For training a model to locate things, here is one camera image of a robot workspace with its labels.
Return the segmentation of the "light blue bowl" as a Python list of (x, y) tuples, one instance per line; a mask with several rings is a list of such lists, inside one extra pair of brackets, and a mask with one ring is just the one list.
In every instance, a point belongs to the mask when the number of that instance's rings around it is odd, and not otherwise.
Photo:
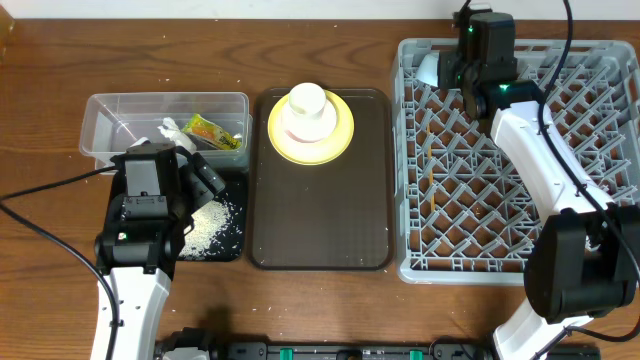
[(426, 54), (416, 71), (416, 79), (431, 87), (439, 87), (439, 54)]

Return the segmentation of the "white tissue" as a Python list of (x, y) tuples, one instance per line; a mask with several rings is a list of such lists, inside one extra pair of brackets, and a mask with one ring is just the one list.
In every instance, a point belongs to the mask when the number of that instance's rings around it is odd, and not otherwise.
[(190, 153), (197, 151), (197, 146), (189, 136), (181, 131), (176, 122), (171, 117), (162, 119), (162, 124), (158, 127), (161, 135), (176, 146), (181, 146)]

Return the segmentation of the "white rice pile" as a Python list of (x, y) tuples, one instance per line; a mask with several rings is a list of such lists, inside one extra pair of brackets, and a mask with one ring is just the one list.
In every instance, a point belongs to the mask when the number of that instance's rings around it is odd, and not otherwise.
[(194, 228), (179, 254), (184, 261), (227, 262), (244, 242), (243, 208), (227, 200), (211, 201), (193, 214)]

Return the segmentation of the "green orange snack wrapper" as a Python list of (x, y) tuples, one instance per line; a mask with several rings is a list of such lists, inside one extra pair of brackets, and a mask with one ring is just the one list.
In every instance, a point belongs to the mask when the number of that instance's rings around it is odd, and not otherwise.
[(218, 150), (236, 150), (242, 144), (239, 138), (235, 138), (221, 126), (206, 120), (200, 114), (194, 114), (181, 132)]

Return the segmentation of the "wooden chopstick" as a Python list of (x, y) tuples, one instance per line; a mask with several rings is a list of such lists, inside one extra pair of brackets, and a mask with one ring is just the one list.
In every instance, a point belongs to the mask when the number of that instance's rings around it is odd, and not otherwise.
[(427, 170), (429, 171), (429, 176), (433, 175), (433, 170), (431, 169), (431, 165), (430, 165), (430, 161), (432, 158), (432, 140), (431, 140), (431, 128), (430, 125), (427, 125), (426, 128), (426, 134), (427, 134), (427, 138), (426, 138), (426, 145), (427, 145), (427, 153), (426, 153), (426, 161), (427, 161)]
[(433, 170), (430, 171), (429, 173), (429, 206), (430, 206), (430, 213), (434, 213), (436, 210), (436, 203), (435, 203), (435, 192), (437, 191), (437, 187), (435, 185), (435, 180), (434, 180), (434, 172)]

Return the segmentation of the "pink bowl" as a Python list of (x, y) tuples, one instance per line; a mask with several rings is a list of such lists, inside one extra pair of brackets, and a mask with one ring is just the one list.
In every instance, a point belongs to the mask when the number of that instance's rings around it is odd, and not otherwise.
[(302, 143), (315, 143), (333, 133), (337, 126), (337, 113), (329, 100), (312, 115), (300, 115), (286, 102), (281, 111), (281, 122), (289, 137)]

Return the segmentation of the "white paper cup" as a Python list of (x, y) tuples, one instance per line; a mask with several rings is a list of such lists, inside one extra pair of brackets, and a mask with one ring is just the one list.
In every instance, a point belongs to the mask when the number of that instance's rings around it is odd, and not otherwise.
[(324, 89), (315, 83), (300, 83), (289, 92), (288, 103), (294, 114), (315, 117), (325, 106), (326, 94)]

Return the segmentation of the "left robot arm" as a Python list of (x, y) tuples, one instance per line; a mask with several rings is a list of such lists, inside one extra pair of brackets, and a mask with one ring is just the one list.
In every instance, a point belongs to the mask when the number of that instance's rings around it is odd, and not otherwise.
[(150, 359), (175, 265), (193, 215), (225, 188), (197, 152), (145, 141), (115, 167), (95, 239), (99, 310), (94, 359)]

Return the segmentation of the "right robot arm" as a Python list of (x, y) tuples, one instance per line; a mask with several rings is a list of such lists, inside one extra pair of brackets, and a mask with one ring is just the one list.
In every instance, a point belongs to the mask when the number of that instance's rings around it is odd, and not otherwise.
[(639, 209), (619, 206), (579, 164), (551, 119), (544, 93), (516, 73), (510, 51), (451, 51), (425, 58), (423, 82), (459, 89), (466, 113), (489, 126), (534, 201), (543, 228), (524, 270), (526, 298), (492, 335), (498, 359), (544, 359), (586, 324), (629, 305), (639, 282)]

